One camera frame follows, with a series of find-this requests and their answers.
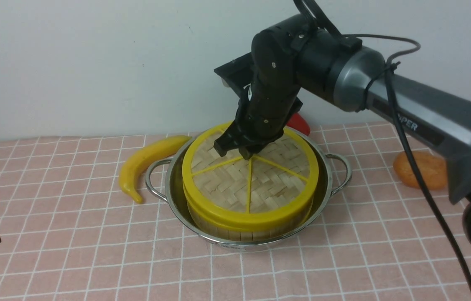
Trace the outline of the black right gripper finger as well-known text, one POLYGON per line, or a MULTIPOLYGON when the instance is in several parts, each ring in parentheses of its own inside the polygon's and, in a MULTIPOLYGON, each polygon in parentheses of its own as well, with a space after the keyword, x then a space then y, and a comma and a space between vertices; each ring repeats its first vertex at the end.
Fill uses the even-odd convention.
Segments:
POLYGON ((239 154, 245 160, 249 160, 255 154, 260 153, 269 143, 249 143, 245 142, 239 146, 239 154))
POLYGON ((233 150, 240 148, 241 139, 237 132, 224 131, 220 137, 214 141, 214 150, 220 157, 226 156, 226 154, 233 150))

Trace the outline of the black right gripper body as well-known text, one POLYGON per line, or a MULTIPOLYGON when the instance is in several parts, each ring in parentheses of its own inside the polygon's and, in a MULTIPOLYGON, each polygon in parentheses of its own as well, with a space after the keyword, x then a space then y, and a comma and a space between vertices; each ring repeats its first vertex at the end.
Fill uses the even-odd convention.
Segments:
POLYGON ((230 133, 234 148, 256 148, 281 136, 300 86, 295 84, 292 35, 283 30, 263 30, 252 40, 254 78, 251 98, 237 114, 230 133))

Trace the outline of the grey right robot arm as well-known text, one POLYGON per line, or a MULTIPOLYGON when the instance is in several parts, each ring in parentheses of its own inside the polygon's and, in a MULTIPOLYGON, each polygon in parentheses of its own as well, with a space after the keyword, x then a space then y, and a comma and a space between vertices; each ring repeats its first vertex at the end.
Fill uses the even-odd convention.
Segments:
POLYGON ((245 159, 279 139, 302 103, 301 88, 343 111, 371 110, 447 162, 452 204, 467 199, 463 227, 471 244, 471 101, 395 75, 381 53, 355 35, 328 33, 310 15, 295 15, 256 34, 254 78, 235 120, 214 149, 245 159))

